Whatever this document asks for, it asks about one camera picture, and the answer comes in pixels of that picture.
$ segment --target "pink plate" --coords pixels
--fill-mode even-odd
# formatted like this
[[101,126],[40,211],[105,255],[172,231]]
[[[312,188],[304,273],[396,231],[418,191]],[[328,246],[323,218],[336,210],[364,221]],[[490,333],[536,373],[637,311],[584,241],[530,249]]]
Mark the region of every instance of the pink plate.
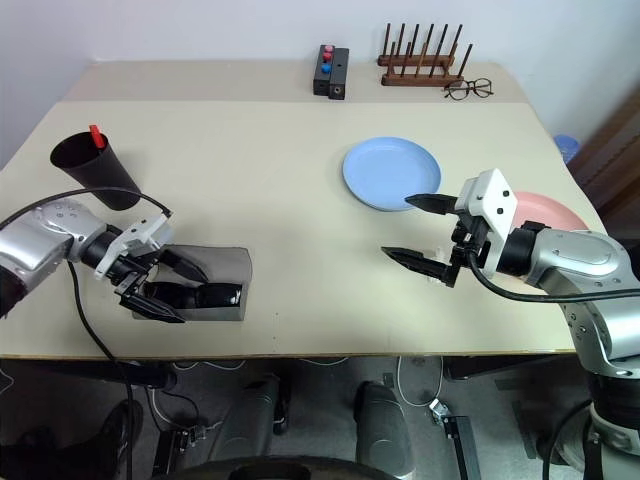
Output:
[[589,229],[579,216],[553,198],[531,192],[516,192],[516,197],[518,208],[513,219],[514,227],[531,220],[559,230]]

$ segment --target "floor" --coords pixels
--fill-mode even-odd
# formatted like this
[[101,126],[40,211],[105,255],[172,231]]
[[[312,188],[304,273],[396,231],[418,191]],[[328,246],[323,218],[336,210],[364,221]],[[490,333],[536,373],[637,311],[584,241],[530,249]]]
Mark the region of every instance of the floor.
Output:
[[[209,425],[223,418],[234,397],[265,372],[289,375],[293,383],[290,429],[274,437],[275,455],[316,455],[352,460],[356,425],[353,396],[364,380],[392,378],[396,386],[396,357],[356,357],[335,366],[316,366],[296,359],[250,360],[236,371],[199,364],[180,371],[172,390],[191,397]],[[233,366],[234,362],[223,365]],[[48,425],[59,446],[85,440],[99,428],[111,408],[125,396],[121,385],[46,372],[29,362],[3,361],[15,384],[0,397],[0,443],[10,444],[35,426]],[[439,357],[405,358],[402,386],[410,401],[433,394]],[[6,385],[0,379],[0,389]],[[149,417],[144,390],[135,397],[145,407],[145,423],[134,450],[134,478],[151,475],[157,430]],[[551,428],[563,413],[587,397],[584,377],[574,357],[508,370],[464,381],[445,379],[440,399],[456,415],[471,417],[480,469],[488,479],[538,479],[541,461],[535,458],[535,438]],[[176,421],[188,421],[192,407],[185,401],[159,396],[162,408]],[[419,480],[459,478],[453,444],[434,425],[425,408],[404,405]],[[184,465],[206,460],[214,436],[182,458]],[[552,478],[578,480],[570,467],[552,467]]]

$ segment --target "table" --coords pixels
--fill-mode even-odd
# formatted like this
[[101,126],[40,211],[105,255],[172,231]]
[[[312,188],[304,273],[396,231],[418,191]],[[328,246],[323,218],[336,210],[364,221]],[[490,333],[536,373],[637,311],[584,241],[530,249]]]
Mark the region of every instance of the table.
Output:
[[[400,136],[441,165],[441,193],[497,167],[514,190],[552,196],[604,231],[515,81],[495,64],[468,66],[496,95],[464,102],[438,89],[382,87],[382,69],[352,65],[347,100],[311,94],[313,62],[136,62],[91,67],[0,172],[0,216],[77,188],[52,167],[62,138],[97,123],[141,190],[174,211],[175,242],[244,246],[253,262],[246,318],[171,325],[134,320],[107,282],[79,267],[87,315],[121,358],[572,351],[560,309],[485,290],[468,271],[454,289],[387,258],[380,246],[449,252],[452,216],[380,212],[341,178],[345,154]],[[112,212],[118,226],[154,209]],[[516,279],[507,288],[530,291]],[[7,358],[103,358],[83,330],[59,268],[0,321]]]

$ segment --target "eyeglasses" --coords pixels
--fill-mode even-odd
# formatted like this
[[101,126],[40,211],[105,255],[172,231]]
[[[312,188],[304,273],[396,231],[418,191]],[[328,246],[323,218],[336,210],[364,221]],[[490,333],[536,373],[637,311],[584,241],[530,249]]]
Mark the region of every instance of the eyeglasses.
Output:
[[447,92],[444,98],[451,97],[454,100],[464,100],[471,90],[481,98],[487,98],[489,95],[493,95],[491,91],[491,80],[488,78],[479,78],[471,81],[456,80],[444,87],[444,90]]

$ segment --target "blue object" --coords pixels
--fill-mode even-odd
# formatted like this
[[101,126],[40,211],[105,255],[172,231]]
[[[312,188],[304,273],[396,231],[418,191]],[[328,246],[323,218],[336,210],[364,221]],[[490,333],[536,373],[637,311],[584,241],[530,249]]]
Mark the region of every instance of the blue object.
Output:
[[553,137],[553,141],[556,142],[556,146],[562,154],[562,159],[564,160],[565,165],[569,163],[580,150],[580,143],[569,135],[556,135]]
[[384,211],[414,208],[405,197],[436,193],[442,177],[429,152],[397,137],[376,137],[356,145],[344,159],[342,175],[358,199]]

